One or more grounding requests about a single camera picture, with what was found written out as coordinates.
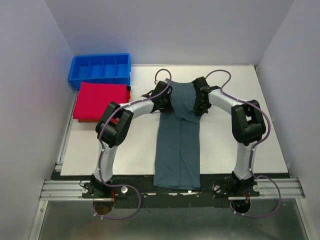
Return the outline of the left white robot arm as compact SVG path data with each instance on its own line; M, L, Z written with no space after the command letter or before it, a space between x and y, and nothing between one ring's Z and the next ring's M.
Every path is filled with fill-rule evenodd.
M155 89L128 103L109 103L98 121L95 131L99 141L96 169L90 177L93 191L101 198L107 197L113 187L108 181L113 177L113 164L119 145L127 137L132 120L156 111L172 112L172 87L170 80L160 81Z

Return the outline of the grey blue t shirt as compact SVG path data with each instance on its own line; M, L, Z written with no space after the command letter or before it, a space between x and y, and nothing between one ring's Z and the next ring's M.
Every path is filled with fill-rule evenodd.
M191 82L172 82L173 112L161 113L156 140L153 185L197 190L200 181L200 119L194 112Z

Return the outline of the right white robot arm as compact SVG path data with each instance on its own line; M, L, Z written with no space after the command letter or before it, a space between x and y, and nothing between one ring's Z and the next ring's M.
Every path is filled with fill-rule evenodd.
M207 114L211 106L231 116L231 132L237 142L237 154L226 191L241 196L255 182L252 167L255 151L267 131L260 104L256 100L236 98L219 86L209 86L204 77L196 78L192 85L195 90L193 111L197 116Z

